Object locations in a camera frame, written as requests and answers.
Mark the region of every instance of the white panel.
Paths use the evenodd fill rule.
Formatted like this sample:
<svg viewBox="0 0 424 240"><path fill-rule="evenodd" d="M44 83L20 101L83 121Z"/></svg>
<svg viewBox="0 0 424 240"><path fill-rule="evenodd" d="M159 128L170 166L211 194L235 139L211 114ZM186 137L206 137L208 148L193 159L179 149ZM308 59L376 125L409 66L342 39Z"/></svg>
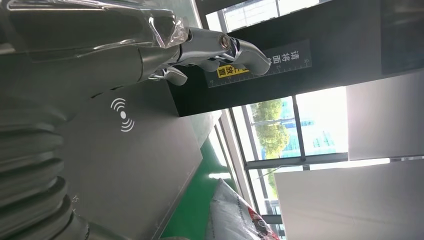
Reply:
<svg viewBox="0 0 424 240"><path fill-rule="evenodd" d="M424 72L346 87L350 160L424 156Z"/></svg>
<svg viewBox="0 0 424 240"><path fill-rule="evenodd" d="M424 161L276 173L287 240L422 240Z"/></svg>

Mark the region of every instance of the transparent plastic cover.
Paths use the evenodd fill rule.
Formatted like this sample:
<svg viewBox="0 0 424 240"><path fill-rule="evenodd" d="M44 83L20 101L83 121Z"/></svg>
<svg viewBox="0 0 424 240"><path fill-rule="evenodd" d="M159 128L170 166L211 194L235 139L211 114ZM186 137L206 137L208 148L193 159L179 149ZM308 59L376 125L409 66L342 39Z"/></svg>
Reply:
<svg viewBox="0 0 424 240"><path fill-rule="evenodd" d="M185 18L148 1L0 1L0 55L80 57L125 45L170 48L189 35Z"/></svg>

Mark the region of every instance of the plastic bag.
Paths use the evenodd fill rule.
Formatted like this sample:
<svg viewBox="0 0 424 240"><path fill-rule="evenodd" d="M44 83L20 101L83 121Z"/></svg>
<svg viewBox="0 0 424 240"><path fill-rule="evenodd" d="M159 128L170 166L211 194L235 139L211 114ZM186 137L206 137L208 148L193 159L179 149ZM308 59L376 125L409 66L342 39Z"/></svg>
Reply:
<svg viewBox="0 0 424 240"><path fill-rule="evenodd" d="M173 11L124 0L3 0L0 17L0 54L77 58L126 45L170 48L189 35Z"/></svg>
<svg viewBox="0 0 424 240"><path fill-rule="evenodd" d="M279 240L279 237L220 179L210 203L205 240Z"/></svg>

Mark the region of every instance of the window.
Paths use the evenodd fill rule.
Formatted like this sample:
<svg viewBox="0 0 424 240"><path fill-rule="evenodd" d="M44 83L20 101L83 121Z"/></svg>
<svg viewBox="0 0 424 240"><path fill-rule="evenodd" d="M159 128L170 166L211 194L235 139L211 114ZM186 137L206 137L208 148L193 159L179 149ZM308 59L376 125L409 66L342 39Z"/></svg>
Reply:
<svg viewBox="0 0 424 240"><path fill-rule="evenodd" d="M274 173L303 171L302 166L249 170L256 202L261 215L280 215Z"/></svg>
<svg viewBox="0 0 424 240"><path fill-rule="evenodd" d="M292 97L235 107L233 112L247 161L301 155Z"/></svg>
<svg viewBox="0 0 424 240"><path fill-rule="evenodd" d="M305 154L348 152L346 88L337 87L296 96Z"/></svg>
<svg viewBox="0 0 424 240"><path fill-rule="evenodd" d="M231 112L255 208L261 215L281 215L274 173L381 163L346 162L344 87L233 107Z"/></svg>
<svg viewBox="0 0 424 240"><path fill-rule="evenodd" d="M286 233L283 224L270 224L269 227L281 240L286 240Z"/></svg>
<svg viewBox="0 0 424 240"><path fill-rule="evenodd" d="M247 0L206 15L210 30L230 33L291 12L308 8L324 0Z"/></svg>

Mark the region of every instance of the black sign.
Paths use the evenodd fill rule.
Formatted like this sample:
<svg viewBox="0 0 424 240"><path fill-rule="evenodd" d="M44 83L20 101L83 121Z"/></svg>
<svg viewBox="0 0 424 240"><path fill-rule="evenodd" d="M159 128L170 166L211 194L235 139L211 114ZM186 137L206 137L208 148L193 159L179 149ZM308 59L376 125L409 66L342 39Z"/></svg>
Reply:
<svg viewBox="0 0 424 240"><path fill-rule="evenodd" d="M309 40L271 48L264 50L263 53L271 63L268 72L263 76L312 67ZM215 72L206 72L205 76L209 88L263 77L253 75L247 69L236 69L230 65L220 66Z"/></svg>

